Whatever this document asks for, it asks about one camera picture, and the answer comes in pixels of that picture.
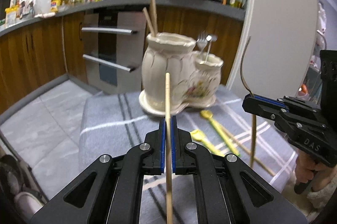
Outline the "person's right hand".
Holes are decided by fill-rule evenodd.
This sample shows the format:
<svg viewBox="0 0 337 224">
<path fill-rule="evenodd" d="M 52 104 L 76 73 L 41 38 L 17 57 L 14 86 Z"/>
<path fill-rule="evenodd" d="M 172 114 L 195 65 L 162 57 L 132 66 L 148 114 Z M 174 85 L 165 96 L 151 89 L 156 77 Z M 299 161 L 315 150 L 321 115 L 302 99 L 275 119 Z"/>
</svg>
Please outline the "person's right hand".
<svg viewBox="0 0 337 224">
<path fill-rule="evenodd" d="M 299 151 L 296 159 L 295 177 L 296 183 L 308 183 L 312 181 L 312 190 L 318 192 L 325 188 L 336 176 L 336 166 L 327 167 L 322 163 L 315 163 L 310 155 Z"/>
</svg>

